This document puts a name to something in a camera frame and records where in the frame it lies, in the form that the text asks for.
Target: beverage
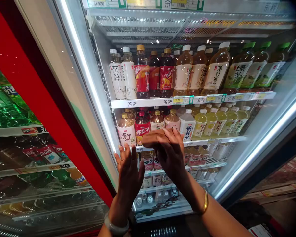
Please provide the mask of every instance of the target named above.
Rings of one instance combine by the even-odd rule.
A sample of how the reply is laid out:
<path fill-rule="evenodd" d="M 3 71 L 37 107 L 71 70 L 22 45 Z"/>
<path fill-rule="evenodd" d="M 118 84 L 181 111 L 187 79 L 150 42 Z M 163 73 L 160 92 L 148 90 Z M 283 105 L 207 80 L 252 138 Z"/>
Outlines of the beverage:
<path fill-rule="evenodd" d="M 135 77 L 136 77 L 136 85 L 137 85 L 137 99 L 150 98 L 149 65 L 145 55 L 145 47 L 142 44 L 137 45 Z"/>
<path fill-rule="evenodd" d="M 250 42 L 244 45 L 240 54 L 238 54 L 231 64 L 224 88 L 221 94 L 236 94 L 239 92 L 240 85 L 247 74 L 249 67 L 254 60 L 253 47 L 255 42 Z"/>
<path fill-rule="evenodd" d="M 118 136 L 121 141 L 121 145 L 125 143 L 131 147 L 132 144 L 137 145 L 136 133 L 135 133 L 135 121 L 128 118 L 127 113 L 122 113 L 122 119 L 117 125 Z"/>
<path fill-rule="evenodd" d="M 234 126 L 236 125 L 236 122 L 238 121 L 238 112 L 239 107 L 232 107 L 231 110 L 227 111 L 227 121 L 224 125 L 224 127 L 221 129 L 221 133 L 219 137 L 230 137 L 230 133 Z"/>
<path fill-rule="evenodd" d="M 255 53 L 253 63 L 247 71 L 247 74 L 245 75 L 240 86 L 240 93 L 251 92 L 254 83 L 269 60 L 267 49 L 270 47 L 270 45 L 271 42 L 263 43 L 261 49 Z"/>
<path fill-rule="evenodd" d="M 183 141 L 190 141 L 196 124 L 192 116 L 192 110 L 187 109 L 185 114 L 181 115 L 179 119 L 181 121 L 180 133 L 184 134 Z"/>
<path fill-rule="evenodd" d="M 230 54 L 227 50 L 228 47 L 229 42 L 221 43 L 218 52 L 211 58 L 201 96 L 218 94 L 219 86 L 229 66 Z"/>
<path fill-rule="evenodd" d="M 129 47 L 123 47 L 123 59 L 121 70 L 126 88 L 126 99 L 137 99 L 135 68 Z"/>
<path fill-rule="evenodd" d="M 198 96 L 199 94 L 201 77 L 207 62 L 205 48 L 206 46 L 198 46 L 197 52 L 193 56 L 193 66 L 188 82 L 187 95 Z"/>
<path fill-rule="evenodd" d="M 116 49 L 110 49 L 111 63 L 109 64 L 116 99 L 126 99 L 126 86 L 122 77 L 122 65 Z"/>
<path fill-rule="evenodd" d="M 176 78 L 173 96 L 187 95 L 186 91 L 193 64 L 193 57 L 189 53 L 190 49 L 191 46 L 189 44 L 184 45 L 182 54 L 177 60 L 177 65 L 175 67 Z"/>
<path fill-rule="evenodd" d="M 192 136 L 192 141 L 201 140 L 201 136 L 203 134 L 207 122 L 207 117 L 205 115 L 206 112 L 206 109 L 201 109 L 200 112 L 195 116 L 196 124 Z"/>

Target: white bottle cap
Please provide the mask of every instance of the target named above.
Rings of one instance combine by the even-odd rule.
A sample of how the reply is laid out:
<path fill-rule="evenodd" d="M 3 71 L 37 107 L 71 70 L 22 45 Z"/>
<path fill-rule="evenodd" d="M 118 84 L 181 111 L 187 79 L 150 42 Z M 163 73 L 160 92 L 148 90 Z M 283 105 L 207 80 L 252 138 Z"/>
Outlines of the white bottle cap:
<path fill-rule="evenodd" d="M 220 48 L 228 48 L 229 47 L 230 42 L 223 42 L 219 45 L 219 49 Z"/>

